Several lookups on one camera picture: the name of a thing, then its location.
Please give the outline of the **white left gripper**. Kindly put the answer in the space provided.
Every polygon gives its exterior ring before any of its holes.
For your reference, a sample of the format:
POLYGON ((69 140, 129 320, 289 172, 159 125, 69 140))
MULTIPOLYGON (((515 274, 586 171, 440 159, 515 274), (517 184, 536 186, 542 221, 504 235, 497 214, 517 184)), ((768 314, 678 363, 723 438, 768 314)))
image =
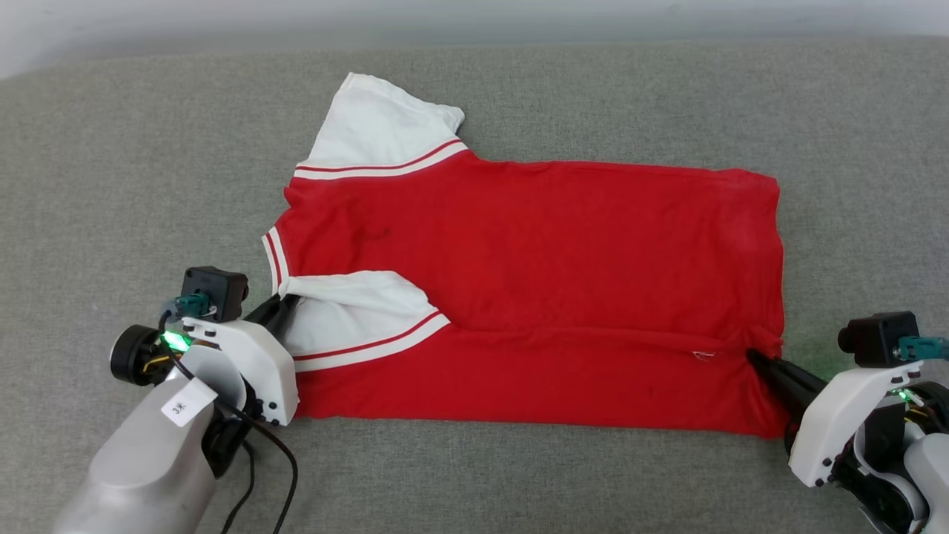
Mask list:
POLYGON ((300 398, 294 359, 281 343, 299 300, 295 294, 272 295, 245 320, 184 318, 181 328, 193 342, 180 362, 237 408, 252 403, 253 389, 265 422, 288 426, 300 398))

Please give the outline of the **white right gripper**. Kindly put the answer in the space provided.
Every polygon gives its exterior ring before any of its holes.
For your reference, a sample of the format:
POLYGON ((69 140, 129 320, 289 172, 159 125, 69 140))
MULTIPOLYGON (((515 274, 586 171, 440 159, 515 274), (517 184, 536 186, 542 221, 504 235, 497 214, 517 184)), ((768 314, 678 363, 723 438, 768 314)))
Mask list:
POLYGON ((833 467, 826 462, 833 464, 888 392, 907 386, 923 366, 919 361, 889 369, 848 369, 827 382, 759 349, 748 349, 746 358, 789 413, 785 438, 795 440, 787 464, 807 487, 827 482, 833 467))

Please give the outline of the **red and white shirt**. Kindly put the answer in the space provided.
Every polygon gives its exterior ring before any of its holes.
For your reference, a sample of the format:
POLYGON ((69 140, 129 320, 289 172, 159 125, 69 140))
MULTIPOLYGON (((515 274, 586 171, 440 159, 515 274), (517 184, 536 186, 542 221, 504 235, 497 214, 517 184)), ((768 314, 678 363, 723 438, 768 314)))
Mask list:
POLYGON ((776 438, 775 179, 487 161, 454 106, 350 73, 263 237, 298 417, 776 438))

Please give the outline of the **white paper label tag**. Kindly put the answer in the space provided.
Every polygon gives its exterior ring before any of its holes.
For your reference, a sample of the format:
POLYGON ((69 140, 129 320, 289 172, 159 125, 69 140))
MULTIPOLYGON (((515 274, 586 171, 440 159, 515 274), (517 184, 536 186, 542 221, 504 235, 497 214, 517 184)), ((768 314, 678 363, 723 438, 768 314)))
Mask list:
POLYGON ((213 405, 218 394, 199 378, 192 378, 162 406, 162 414, 172 423, 184 428, 207 406, 213 405))

